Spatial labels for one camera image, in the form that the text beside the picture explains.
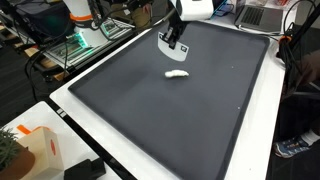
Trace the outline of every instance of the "cardboard box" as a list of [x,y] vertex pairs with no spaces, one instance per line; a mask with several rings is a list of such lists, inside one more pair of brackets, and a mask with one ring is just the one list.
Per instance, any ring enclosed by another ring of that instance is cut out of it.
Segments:
[[57,135],[46,128],[39,128],[18,142],[28,147],[35,157],[35,164],[22,180],[52,179],[64,170]]

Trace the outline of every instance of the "desk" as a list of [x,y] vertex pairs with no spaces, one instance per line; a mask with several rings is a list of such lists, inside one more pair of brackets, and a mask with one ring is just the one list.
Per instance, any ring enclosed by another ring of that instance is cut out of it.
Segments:
[[[288,22],[291,22],[295,18],[294,16],[295,12],[288,19]],[[223,17],[217,21],[205,22],[235,28],[231,16]],[[87,69],[52,93],[50,98],[137,179],[177,179],[68,91],[71,84],[145,33],[141,33]],[[265,179],[285,74],[281,60],[274,57],[276,52],[277,43],[272,40],[257,77],[225,179]]]
[[[55,132],[58,136],[65,169],[85,159],[95,160],[98,158],[98,155],[45,102],[36,104],[6,125],[7,128],[13,128],[12,132],[17,133],[17,137],[21,138],[24,134],[17,130],[16,127],[19,124],[28,129],[46,126]],[[105,164],[105,167],[107,173],[99,180],[120,180],[120,177],[108,165]],[[63,175],[64,173],[61,172],[53,180],[61,180]]]

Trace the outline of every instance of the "green plant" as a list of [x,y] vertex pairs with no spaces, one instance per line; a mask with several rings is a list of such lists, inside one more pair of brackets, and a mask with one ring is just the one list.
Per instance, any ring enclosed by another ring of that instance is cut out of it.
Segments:
[[11,131],[12,129],[5,127],[0,129],[0,172],[8,167],[19,153],[17,137]]

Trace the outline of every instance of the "gray mat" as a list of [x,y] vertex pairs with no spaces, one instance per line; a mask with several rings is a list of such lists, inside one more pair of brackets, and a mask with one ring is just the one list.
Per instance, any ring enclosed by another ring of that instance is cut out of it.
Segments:
[[[190,47],[181,63],[157,47],[166,28],[148,32],[70,91],[178,177],[223,179],[269,40],[194,22],[180,40]],[[173,69],[190,76],[166,79]]]

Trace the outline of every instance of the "shoe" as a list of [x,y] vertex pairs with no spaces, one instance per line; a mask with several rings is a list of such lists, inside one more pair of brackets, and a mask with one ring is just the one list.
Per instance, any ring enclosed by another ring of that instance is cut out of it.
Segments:
[[275,154],[282,158],[290,158],[309,149],[309,144],[306,143],[301,136],[273,144],[273,150],[275,151]]

